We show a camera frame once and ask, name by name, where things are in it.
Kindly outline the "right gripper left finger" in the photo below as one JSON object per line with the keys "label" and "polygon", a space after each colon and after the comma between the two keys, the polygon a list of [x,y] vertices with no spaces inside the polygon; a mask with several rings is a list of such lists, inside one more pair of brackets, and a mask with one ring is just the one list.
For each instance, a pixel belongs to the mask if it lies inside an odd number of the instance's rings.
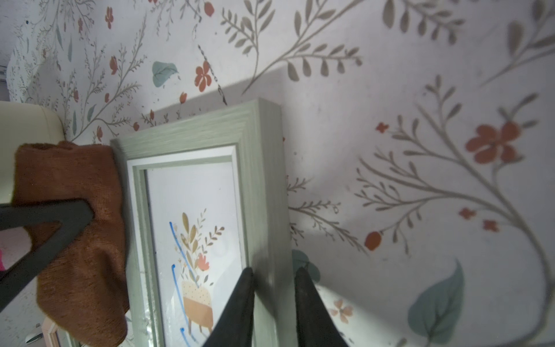
{"label": "right gripper left finger", "polygon": [[217,325],[203,346],[252,346],[254,299],[254,271],[247,267],[242,271]]}

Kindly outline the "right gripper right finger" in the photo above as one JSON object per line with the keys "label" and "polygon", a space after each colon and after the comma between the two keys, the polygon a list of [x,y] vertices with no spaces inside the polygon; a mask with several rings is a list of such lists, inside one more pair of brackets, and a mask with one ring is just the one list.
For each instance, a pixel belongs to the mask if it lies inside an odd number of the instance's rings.
{"label": "right gripper right finger", "polygon": [[298,345],[347,347],[306,269],[301,267],[296,271],[294,284]]}

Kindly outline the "brown cloth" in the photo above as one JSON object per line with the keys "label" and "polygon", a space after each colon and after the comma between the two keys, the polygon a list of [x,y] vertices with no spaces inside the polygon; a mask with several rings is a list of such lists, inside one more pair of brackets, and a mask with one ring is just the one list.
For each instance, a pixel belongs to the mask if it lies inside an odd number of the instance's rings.
{"label": "brown cloth", "polygon": [[130,308],[122,192],[107,145],[24,144],[15,153],[16,206],[86,200],[94,218],[39,275],[37,303],[58,326],[89,346],[118,346]]}

